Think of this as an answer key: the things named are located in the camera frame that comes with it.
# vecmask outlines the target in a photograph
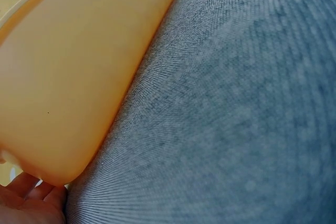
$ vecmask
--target fingertip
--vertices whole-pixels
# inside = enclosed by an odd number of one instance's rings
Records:
[[[67,200],[68,190],[62,187],[54,187],[51,192],[45,197],[44,201],[52,204],[56,209],[63,210],[63,207]]]

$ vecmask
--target blue denim fabric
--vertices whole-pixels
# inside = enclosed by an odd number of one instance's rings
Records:
[[[175,0],[67,218],[336,223],[336,0]]]

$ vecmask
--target skin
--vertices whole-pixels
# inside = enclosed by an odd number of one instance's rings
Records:
[[[0,224],[65,224],[67,190],[21,173],[8,186],[0,186]]]

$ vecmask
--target yellow plastic container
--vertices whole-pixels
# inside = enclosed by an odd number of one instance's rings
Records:
[[[21,0],[0,20],[1,157],[59,186],[104,139],[172,0]]]

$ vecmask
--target denim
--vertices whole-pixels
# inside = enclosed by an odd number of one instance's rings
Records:
[[[336,0],[175,0],[66,212],[336,223]]]

